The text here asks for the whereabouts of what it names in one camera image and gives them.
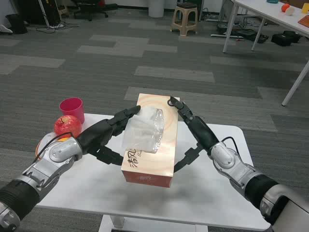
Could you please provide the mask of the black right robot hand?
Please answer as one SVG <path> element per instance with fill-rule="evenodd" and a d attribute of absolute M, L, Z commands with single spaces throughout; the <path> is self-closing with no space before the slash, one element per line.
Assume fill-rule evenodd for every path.
<path fill-rule="evenodd" d="M 168 105 L 178 109 L 178 114 L 181 116 L 190 132 L 197 141 L 197 148 L 190 148 L 185 152 L 185 157 L 174 165 L 174 173 L 194 162 L 202 150 L 207 153 L 211 152 L 212 147 L 219 143 L 218 138 L 206 123 L 199 117 L 194 116 L 189 107 L 177 100 L 175 97 L 170 97 Z"/>

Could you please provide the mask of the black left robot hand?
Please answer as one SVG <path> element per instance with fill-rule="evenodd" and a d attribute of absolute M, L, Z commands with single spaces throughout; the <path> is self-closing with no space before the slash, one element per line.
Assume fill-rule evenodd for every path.
<path fill-rule="evenodd" d="M 118 112 L 111 119 L 104 119 L 84 130 L 76 140 L 84 154 L 91 154 L 106 164 L 121 166 L 124 157 L 112 151 L 106 145 L 113 136 L 120 135 L 130 118 L 139 113 L 140 106 Z"/>

